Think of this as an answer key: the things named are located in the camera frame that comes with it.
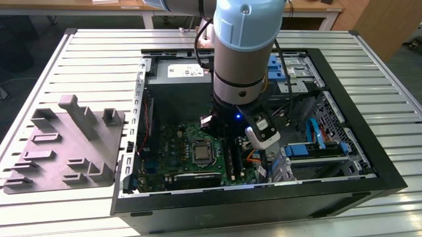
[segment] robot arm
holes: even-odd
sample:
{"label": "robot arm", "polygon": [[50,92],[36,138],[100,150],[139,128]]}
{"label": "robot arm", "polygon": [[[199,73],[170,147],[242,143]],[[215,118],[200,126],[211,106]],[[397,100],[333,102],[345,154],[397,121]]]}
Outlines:
{"label": "robot arm", "polygon": [[213,18],[214,97],[225,109],[242,112],[251,127],[246,134],[254,147],[265,149],[278,139],[271,119],[257,103],[267,62],[281,25],[286,0],[144,0],[146,4]]}

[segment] floor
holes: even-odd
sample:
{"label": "floor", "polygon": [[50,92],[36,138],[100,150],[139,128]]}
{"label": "floor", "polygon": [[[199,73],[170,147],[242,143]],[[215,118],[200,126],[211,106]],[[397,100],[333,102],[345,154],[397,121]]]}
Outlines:
{"label": "floor", "polygon": [[[67,28],[79,29],[143,29],[143,21],[138,16],[60,16],[58,24],[51,25],[47,17],[31,16],[31,21],[36,28],[39,38],[27,43],[31,55],[35,59],[35,65],[31,69],[20,73],[10,73],[0,67],[0,83],[18,78],[26,78],[2,84],[2,87],[12,95],[8,102],[0,101],[0,141],[10,129],[19,110],[26,102],[36,78],[40,76],[44,66],[54,53],[56,45],[62,39]],[[162,19],[154,17],[155,27],[160,29],[178,29],[179,26],[188,28],[190,19],[180,16],[175,19]],[[422,50],[409,51],[402,47],[387,63],[395,76],[399,78],[406,88],[419,102],[422,102]]]}

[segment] green circuit board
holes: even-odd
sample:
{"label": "green circuit board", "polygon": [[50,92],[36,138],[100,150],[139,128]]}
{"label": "green circuit board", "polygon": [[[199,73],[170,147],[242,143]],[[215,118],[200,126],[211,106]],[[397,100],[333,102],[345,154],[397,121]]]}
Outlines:
{"label": "green circuit board", "polygon": [[[222,186],[253,184],[257,182],[253,167],[245,169],[245,176],[231,180],[226,174],[225,152],[222,140],[213,138],[200,131],[198,123],[162,126],[158,139],[158,157],[154,162],[155,172],[147,174],[148,191],[164,191],[164,175],[176,173],[218,172],[222,173]],[[208,144],[213,151],[213,162],[204,167],[194,164],[194,146],[196,143]]]}

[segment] metal slotted table surface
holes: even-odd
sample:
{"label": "metal slotted table surface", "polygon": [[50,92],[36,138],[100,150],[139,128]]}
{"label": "metal slotted table surface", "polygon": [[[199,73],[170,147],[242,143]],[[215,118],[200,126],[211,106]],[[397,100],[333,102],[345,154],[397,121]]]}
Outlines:
{"label": "metal slotted table surface", "polygon": [[[78,30],[66,34],[0,145],[0,186],[32,128],[35,108],[60,111],[75,94],[92,111],[115,107],[132,117],[143,48],[192,48],[195,33],[176,30]],[[313,47],[323,55],[363,114],[409,187],[329,219],[206,230],[207,236],[418,236],[422,234],[421,106],[359,36],[349,32],[283,31],[281,46]],[[110,217],[111,187],[6,195],[0,192],[0,236],[136,236]],[[186,233],[171,234],[187,236]]]}

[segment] open computer tower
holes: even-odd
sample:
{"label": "open computer tower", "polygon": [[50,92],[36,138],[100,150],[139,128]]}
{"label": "open computer tower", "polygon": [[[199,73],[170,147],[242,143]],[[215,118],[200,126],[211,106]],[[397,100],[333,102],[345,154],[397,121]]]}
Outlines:
{"label": "open computer tower", "polygon": [[[318,49],[283,50],[295,94],[290,110],[278,54],[269,60],[266,106],[282,138],[265,157],[246,136],[229,141],[203,132],[213,74],[198,68],[192,51],[143,55],[111,208],[139,233],[334,216],[406,187]],[[213,56],[213,50],[200,51],[203,61]]]}

